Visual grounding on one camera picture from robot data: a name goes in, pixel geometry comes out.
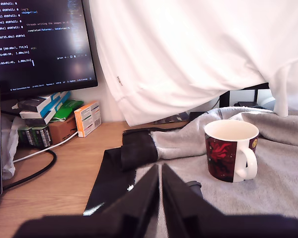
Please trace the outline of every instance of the coffee mug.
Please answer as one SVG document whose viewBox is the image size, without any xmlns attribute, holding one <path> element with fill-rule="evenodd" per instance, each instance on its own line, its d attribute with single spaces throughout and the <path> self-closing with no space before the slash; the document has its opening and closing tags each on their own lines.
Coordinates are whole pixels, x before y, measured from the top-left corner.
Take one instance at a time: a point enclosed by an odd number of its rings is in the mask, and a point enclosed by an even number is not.
<svg viewBox="0 0 298 238">
<path fill-rule="evenodd" d="M 226 182 L 255 178 L 258 128 L 240 120 L 216 120 L 204 128 L 208 169 Z"/>
</svg>

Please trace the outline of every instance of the desk surface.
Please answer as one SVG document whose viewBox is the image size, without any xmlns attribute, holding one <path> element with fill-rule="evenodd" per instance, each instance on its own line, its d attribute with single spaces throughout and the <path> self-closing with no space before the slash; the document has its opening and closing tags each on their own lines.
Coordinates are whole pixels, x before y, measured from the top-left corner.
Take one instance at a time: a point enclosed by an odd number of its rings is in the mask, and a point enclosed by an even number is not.
<svg viewBox="0 0 298 238">
<path fill-rule="evenodd" d="M 173 128 L 184 123 L 160 125 Z M 146 124 L 133 128 L 154 127 Z M 5 192 L 0 201 L 0 238 L 10 238 L 25 221 L 43 215 L 82 214 L 97 177 L 104 150 L 120 147 L 122 133 L 131 129 L 126 122 L 103 123 L 86 138 L 75 137 L 53 149 L 56 164 L 34 180 Z M 21 158 L 25 151 L 18 151 Z M 27 177 L 51 161 L 50 154 L 43 153 L 15 164 L 12 179 L 4 185 Z"/>
</svg>

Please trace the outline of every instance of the gray fleece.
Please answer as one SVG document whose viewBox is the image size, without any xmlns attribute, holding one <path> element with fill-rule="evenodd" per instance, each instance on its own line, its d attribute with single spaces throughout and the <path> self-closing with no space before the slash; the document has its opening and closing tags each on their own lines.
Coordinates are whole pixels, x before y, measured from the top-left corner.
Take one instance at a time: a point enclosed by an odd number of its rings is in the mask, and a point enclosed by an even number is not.
<svg viewBox="0 0 298 238">
<path fill-rule="evenodd" d="M 259 128 L 255 179 L 229 183 L 208 172 L 204 126 L 220 119 L 243 120 Z M 183 129 L 156 131 L 151 136 L 160 159 L 157 163 L 168 163 L 185 182 L 199 181 L 204 198 L 223 213 L 282 214 L 298 218 L 298 112 L 290 112 L 288 117 L 281 118 L 267 110 L 214 109 Z M 137 169 L 136 181 L 151 166 Z M 156 233 L 151 232 L 147 237 L 167 236 L 162 200 L 160 206 Z"/>
</svg>

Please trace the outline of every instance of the white cloth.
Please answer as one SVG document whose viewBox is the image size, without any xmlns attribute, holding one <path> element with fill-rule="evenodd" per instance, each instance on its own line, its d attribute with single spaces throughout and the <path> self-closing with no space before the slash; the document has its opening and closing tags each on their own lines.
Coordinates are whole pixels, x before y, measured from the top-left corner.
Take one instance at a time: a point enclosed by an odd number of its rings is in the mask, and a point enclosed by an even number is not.
<svg viewBox="0 0 298 238">
<path fill-rule="evenodd" d="M 108 87 L 129 125 L 269 82 L 298 110 L 298 0 L 91 0 Z"/>
</svg>

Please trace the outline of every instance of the white plastic bag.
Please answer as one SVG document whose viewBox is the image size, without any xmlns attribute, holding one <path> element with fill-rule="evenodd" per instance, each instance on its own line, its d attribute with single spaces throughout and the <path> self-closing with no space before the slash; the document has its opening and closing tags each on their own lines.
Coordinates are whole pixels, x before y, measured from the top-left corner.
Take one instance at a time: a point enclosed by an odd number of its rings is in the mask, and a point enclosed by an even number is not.
<svg viewBox="0 0 298 238">
<path fill-rule="evenodd" d="M 10 179 L 14 175 L 13 158 L 19 141 L 18 128 L 24 125 L 24 121 L 19 117 L 10 122 L 1 115 L 2 179 Z"/>
</svg>

